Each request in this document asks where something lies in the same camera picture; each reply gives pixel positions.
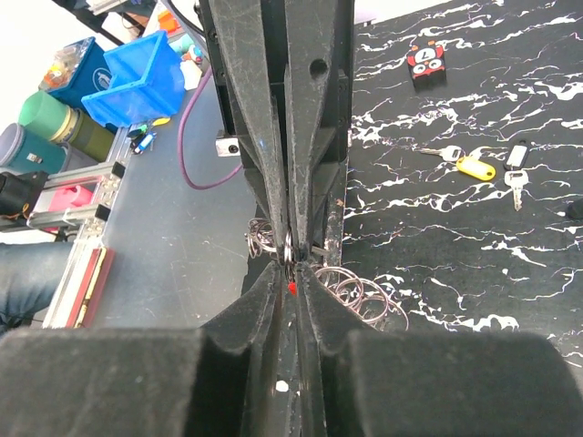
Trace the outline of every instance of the green container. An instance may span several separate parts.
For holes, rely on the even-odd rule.
[[[80,109],[74,110],[79,115],[78,121],[73,132],[65,138],[65,141],[97,162],[106,161],[114,135],[98,125],[85,112]]]
[[[44,139],[51,140],[66,121],[67,106],[45,91],[37,91],[20,109],[18,124]]]

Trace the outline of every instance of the black key tag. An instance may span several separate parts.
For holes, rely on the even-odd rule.
[[[510,155],[504,163],[504,169],[508,171],[519,170],[525,166],[527,163],[528,152],[530,151],[530,141],[525,139],[519,139],[512,150],[510,150]]]

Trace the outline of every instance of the black cable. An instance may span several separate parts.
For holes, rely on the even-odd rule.
[[[192,29],[199,34],[200,36],[202,36],[203,38],[205,37],[204,35],[204,31],[198,27],[197,25],[195,25],[194,23],[192,23],[190,20],[188,20],[188,18],[186,16],[184,16],[179,9],[176,7],[176,5],[174,5],[174,2],[172,2],[172,0],[168,0],[168,6],[170,7],[172,14],[176,15],[180,20],[182,20],[184,23],[186,23],[187,25],[189,25],[190,27],[192,27]]]

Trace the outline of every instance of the red and black cube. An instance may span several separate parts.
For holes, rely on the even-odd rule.
[[[415,89],[442,85],[446,82],[445,50],[435,41],[412,46],[407,54],[407,66]]]

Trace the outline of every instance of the teal container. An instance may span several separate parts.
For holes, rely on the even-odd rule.
[[[17,123],[0,135],[0,167],[18,173],[45,171],[58,173],[65,164],[66,151]]]

